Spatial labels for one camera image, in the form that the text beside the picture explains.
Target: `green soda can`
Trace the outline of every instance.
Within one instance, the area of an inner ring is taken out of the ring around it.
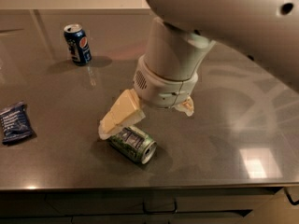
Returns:
[[[134,125],[109,137],[108,141],[131,161],[142,164],[151,159],[157,147],[156,141]]]

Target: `dark blue chip bag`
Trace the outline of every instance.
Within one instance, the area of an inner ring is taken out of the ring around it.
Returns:
[[[17,143],[34,134],[23,101],[0,110],[0,121],[4,132],[4,145]]]

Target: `silver can top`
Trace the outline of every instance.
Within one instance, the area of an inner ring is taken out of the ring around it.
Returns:
[[[70,24],[70,25],[65,26],[65,28],[64,28],[64,31],[69,34],[76,33],[80,30],[82,30],[82,26],[79,24]]]

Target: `can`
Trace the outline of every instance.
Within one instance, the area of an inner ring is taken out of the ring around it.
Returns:
[[[142,164],[151,159],[157,147],[156,141],[134,125],[109,137],[108,141],[131,161]]]
[[[64,38],[75,64],[84,65],[91,61],[92,55],[81,25],[70,24],[65,26]]]

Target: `speaker grille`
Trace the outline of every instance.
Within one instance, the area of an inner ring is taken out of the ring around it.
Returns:
[[[141,71],[136,71],[135,82],[141,90],[147,88],[147,80],[144,78]]]

